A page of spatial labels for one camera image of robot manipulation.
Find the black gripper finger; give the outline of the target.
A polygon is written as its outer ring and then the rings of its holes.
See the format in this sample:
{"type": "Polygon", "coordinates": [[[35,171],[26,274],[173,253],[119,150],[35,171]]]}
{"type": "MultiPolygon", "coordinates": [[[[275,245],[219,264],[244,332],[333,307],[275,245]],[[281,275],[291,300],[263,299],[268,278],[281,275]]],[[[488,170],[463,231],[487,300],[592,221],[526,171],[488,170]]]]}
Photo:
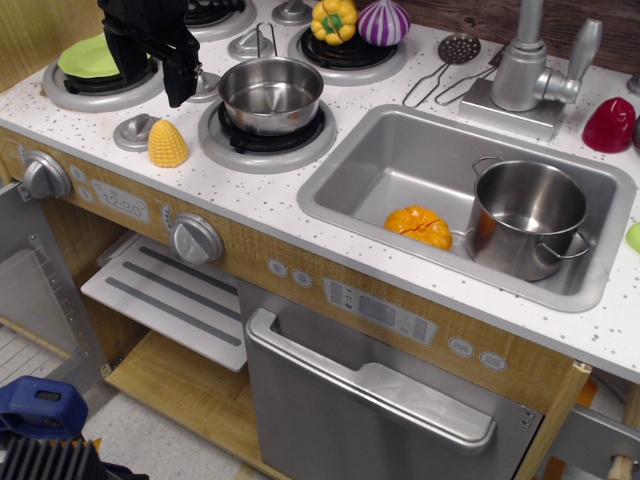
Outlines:
{"type": "Polygon", "coordinates": [[[148,66],[147,54],[138,46],[135,38],[107,28],[104,33],[109,51],[123,79],[127,83],[133,83],[143,76],[148,66]]]}
{"type": "Polygon", "coordinates": [[[201,70],[199,47],[188,43],[185,49],[170,48],[162,59],[164,89],[171,108],[181,106],[196,92],[201,70]]]}

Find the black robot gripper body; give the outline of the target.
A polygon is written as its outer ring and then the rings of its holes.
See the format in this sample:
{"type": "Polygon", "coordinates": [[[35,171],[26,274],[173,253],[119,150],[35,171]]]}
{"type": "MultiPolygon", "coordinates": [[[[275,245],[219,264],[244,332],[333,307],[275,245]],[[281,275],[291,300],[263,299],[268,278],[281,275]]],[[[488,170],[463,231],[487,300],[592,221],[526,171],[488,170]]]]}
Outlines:
{"type": "Polygon", "coordinates": [[[147,54],[162,62],[170,48],[185,49],[193,43],[184,18],[185,1],[100,1],[103,29],[128,34],[147,54]]]}

